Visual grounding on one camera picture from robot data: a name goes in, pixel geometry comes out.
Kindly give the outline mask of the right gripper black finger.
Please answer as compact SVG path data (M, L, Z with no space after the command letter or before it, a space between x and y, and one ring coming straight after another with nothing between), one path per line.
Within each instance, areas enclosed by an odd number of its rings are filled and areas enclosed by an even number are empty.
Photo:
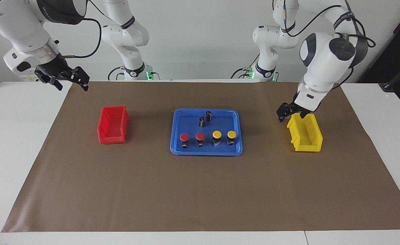
M81 67L75 67L74 69L69 69L61 73L61 79L75 83L79 85L84 91L89 89L89 79L88 74Z
M39 69L35 69L34 73L37 76L38 80L42 83L50 84L59 91L63 89L63 85L57 80L56 76L48 76Z

